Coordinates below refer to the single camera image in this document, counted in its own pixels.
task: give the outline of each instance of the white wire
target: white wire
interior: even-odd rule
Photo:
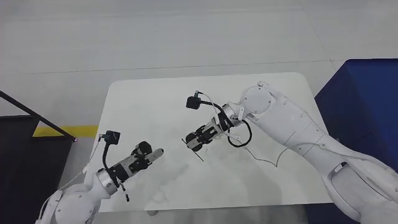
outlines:
[[[92,153],[92,155],[91,155],[90,158],[88,159],[87,165],[91,162],[91,159],[93,158],[93,156],[94,156],[94,154],[95,154],[95,151],[97,150],[97,147],[98,147],[99,144],[100,144],[100,142],[98,141],[98,142],[97,142],[97,145],[96,145],[95,148],[94,148],[94,152]],[[77,174],[74,178],[72,178],[72,180],[70,180],[69,182],[67,182],[64,186],[60,187],[58,190],[62,190],[62,189],[65,188],[67,185],[69,185],[71,182],[73,182],[76,178],[78,178],[79,175],[82,175],[82,173],[83,173],[83,171],[85,171],[85,168],[86,168],[86,167],[87,167],[87,166],[85,166],[85,167],[79,172],[79,174]],[[47,200],[44,201],[44,203],[43,203],[43,205],[42,205],[42,208],[40,209],[40,213],[39,213],[39,218],[38,218],[38,220],[41,220],[42,214],[43,214],[43,210],[44,210],[44,205],[50,200],[50,197],[51,197],[51,196],[52,196],[52,195],[50,195],[50,196],[47,198]]]
[[[208,95],[206,95],[205,93],[202,93],[202,95],[205,95],[205,96],[209,99],[210,103],[213,105],[214,111],[215,111],[215,113],[216,113],[216,118],[217,118],[218,122],[220,123],[220,119],[218,118],[217,109],[216,109],[216,107],[215,107],[213,101],[212,101],[211,98],[210,98]],[[228,135],[227,133],[225,133],[224,131],[222,131],[221,134],[224,134],[224,135],[229,136],[229,135]],[[276,160],[276,163],[273,163],[272,161],[267,160],[267,159],[259,159],[259,158],[256,158],[256,157],[254,156],[254,154],[253,154],[247,147],[244,147],[244,149],[247,150],[248,153],[250,153],[250,155],[251,155],[255,160],[257,160],[257,161],[262,161],[262,162],[268,162],[268,163],[272,164],[273,166],[275,166],[276,168],[278,168],[279,159],[282,157],[282,155],[283,155],[283,153],[285,153],[285,151],[287,151],[287,150],[289,150],[289,149],[291,149],[291,148],[293,148],[293,147],[301,146],[301,145],[304,145],[304,144],[312,144],[312,145],[314,145],[314,146],[318,146],[318,147],[320,147],[321,149],[323,149],[323,150],[325,150],[325,151],[334,153],[334,154],[339,155],[339,156],[342,156],[342,157],[350,157],[350,158],[353,158],[353,159],[365,160],[365,161],[368,161],[368,162],[372,162],[372,163],[378,164],[379,166],[381,166],[381,167],[383,167],[383,168],[388,167],[388,166],[386,166],[385,164],[383,164],[382,162],[378,161],[377,159],[375,159],[375,158],[373,158],[373,157],[371,157],[371,156],[366,156],[366,155],[363,155],[363,154],[361,154],[360,156],[346,155],[346,154],[342,154],[342,153],[339,153],[339,152],[332,151],[332,150],[330,150],[330,149],[327,149],[327,148],[323,147],[323,146],[320,145],[320,144],[315,144],[315,143],[313,143],[313,142],[303,142],[303,143],[301,143],[301,144],[295,144],[295,145],[293,145],[293,146],[286,147],[286,148],[279,154],[279,156],[278,156],[278,158],[277,158],[277,160]]]
[[[216,108],[216,106],[214,105],[213,101],[211,100],[211,98],[210,98],[207,94],[205,94],[205,93],[201,93],[201,94],[202,94],[202,95],[205,95],[205,96],[209,99],[210,103],[213,105],[214,112],[216,113],[215,118],[218,120],[218,124],[220,125],[221,136],[222,136],[222,135],[225,135],[225,136],[227,136],[227,137],[230,137],[230,138],[232,138],[232,139],[235,139],[236,141],[239,141],[238,139],[234,138],[233,136],[230,136],[228,133],[226,133],[225,131],[223,131],[223,130],[221,129],[221,121],[220,121],[220,119],[219,119],[219,117],[218,117],[218,113],[217,113],[217,108]]]

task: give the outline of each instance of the yellow floor stripe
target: yellow floor stripe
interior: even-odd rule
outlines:
[[[95,138],[98,130],[98,126],[61,126],[61,129],[71,134],[76,138]],[[47,127],[38,126],[33,134],[33,137],[44,137],[44,136],[61,136],[58,131]]]

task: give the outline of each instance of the blue box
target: blue box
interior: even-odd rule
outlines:
[[[398,59],[348,60],[315,97],[329,135],[398,171]],[[334,204],[305,206],[309,224],[352,224]]]

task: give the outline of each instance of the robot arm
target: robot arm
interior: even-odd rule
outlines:
[[[187,107],[204,103],[197,95]],[[239,126],[245,118],[273,140],[303,156],[316,168],[326,190],[347,216],[362,223],[397,223],[398,175],[381,161],[352,151],[327,135],[303,109],[264,82],[246,89],[238,103],[228,102],[218,114],[187,136],[187,146],[202,145]]]
[[[117,144],[118,137],[113,139],[114,144]],[[152,152],[150,144],[145,141],[139,143],[130,156],[109,169],[105,164],[105,169],[93,174],[89,182],[56,191],[49,198],[44,214],[36,224],[90,224],[100,209],[101,200],[109,199],[118,191],[119,186],[125,190],[123,182],[148,168],[163,153],[163,149]]]

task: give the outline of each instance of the black railing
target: black railing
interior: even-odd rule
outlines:
[[[55,124],[51,123],[49,120],[47,120],[46,118],[44,118],[43,116],[39,115],[38,113],[36,113],[35,111],[31,110],[30,108],[28,108],[27,106],[23,105],[22,103],[18,102],[17,100],[15,100],[14,98],[12,98],[11,96],[7,95],[5,92],[0,91],[0,98],[5,99],[6,101],[10,102],[11,104],[13,104],[14,106],[18,107],[19,109],[25,111],[26,113],[30,114],[31,116],[35,116],[36,118],[38,118],[41,122],[43,122],[44,124],[46,124],[47,126],[50,126],[52,129],[58,131],[59,133],[63,134],[66,137],[71,138],[73,141],[76,141],[76,138],[73,137],[71,134],[67,133],[66,131],[64,131],[63,129],[59,128],[58,126],[56,126]]]

